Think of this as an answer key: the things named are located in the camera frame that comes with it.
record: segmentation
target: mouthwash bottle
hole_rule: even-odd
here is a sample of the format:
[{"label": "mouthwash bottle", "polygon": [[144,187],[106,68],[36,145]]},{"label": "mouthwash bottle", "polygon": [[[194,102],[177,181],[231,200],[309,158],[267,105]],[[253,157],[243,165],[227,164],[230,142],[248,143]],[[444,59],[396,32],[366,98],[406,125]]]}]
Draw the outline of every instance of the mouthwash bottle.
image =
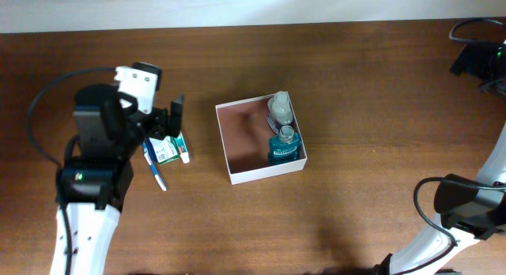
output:
[{"label": "mouthwash bottle", "polygon": [[274,94],[274,97],[267,102],[267,107],[269,108],[267,122],[276,134],[279,134],[279,130],[283,126],[292,125],[293,113],[290,108],[288,93],[278,92]]},{"label": "mouthwash bottle", "polygon": [[267,154],[271,165],[284,164],[299,157],[300,134],[291,126],[283,126],[277,136],[269,140],[270,152]]}]

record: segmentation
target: toothpaste box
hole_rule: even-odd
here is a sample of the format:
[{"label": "toothpaste box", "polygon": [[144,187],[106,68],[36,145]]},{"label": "toothpaste box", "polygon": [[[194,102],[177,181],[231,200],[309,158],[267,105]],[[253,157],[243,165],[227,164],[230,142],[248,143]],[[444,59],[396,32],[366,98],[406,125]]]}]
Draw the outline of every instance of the toothpaste box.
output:
[{"label": "toothpaste box", "polygon": [[146,138],[146,147],[151,160],[158,164],[166,164],[179,158],[184,164],[190,162],[190,155],[184,142],[183,133],[179,133],[178,137],[167,136],[163,140],[148,137]]},{"label": "toothpaste box", "polygon": [[146,146],[148,147],[149,157],[151,157],[153,162],[158,164],[166,164],[180,158],[179,150],[173,137],[167,136],[163,140],[148,137]]}]

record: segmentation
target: white cardboard box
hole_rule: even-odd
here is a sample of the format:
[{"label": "white cardboard box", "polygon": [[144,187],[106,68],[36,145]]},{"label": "white cardboard box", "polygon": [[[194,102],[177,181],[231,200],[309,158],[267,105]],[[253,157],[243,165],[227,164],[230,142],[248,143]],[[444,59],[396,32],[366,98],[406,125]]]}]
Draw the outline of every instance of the white cardboard box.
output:
[{"label": "white cardboard box", "polygon": [[[269,165],[269,139],[275,135],[267,123],[267,101],[274,94],[216,106],[221,144],[232,184],[281,175],[304,168],[308,156],[301,139],[299,160]],[[292,104],[293,129],[300,134]]]}]

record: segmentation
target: toothpaste tube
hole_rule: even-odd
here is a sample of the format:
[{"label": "toothpaste tube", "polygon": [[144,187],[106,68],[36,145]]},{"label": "toothpaste tube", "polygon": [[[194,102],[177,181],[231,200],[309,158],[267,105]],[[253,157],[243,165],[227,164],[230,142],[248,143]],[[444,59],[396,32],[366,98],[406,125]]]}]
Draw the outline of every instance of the toothpaste tube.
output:
[{"label": "toothpaste tube", "polygon": [[174,138],[176,141],[177,149],[179,150],[179,156],[184,164],[190,162],[190,155],[188,154],[187,144],[184,143],[183,132],[179,133],[179,136]]}]

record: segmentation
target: wooden table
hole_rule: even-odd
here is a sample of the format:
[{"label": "wooden table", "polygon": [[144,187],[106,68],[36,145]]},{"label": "wooden table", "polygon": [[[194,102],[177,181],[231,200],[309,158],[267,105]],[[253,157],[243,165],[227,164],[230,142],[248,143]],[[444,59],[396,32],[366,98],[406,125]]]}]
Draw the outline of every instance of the wooden table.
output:
[{"label": "wooden table", "polygon": [[[0,36],[0,273],[47,274],[55,245],[55,168],[28,144],[25,114],[58,75],[146,61],[164,70],[156,105],[184,93],[191,162],[161,168],[138,150],[107,274],[301,274],[371,267],[425,225],[415,184],[473,178],[506,120],[504,101],[448,69],[455,21],[60,32]],[[36,137],[62,157],[75,134],[74,93],[111,82],[76,77],[44,97]],[[303,171],[232,186],[214,106],[288,90],[308,162]],[[432,213],[436,185],[421,192]],[[448,267],[503,274],[494,236]]]}]

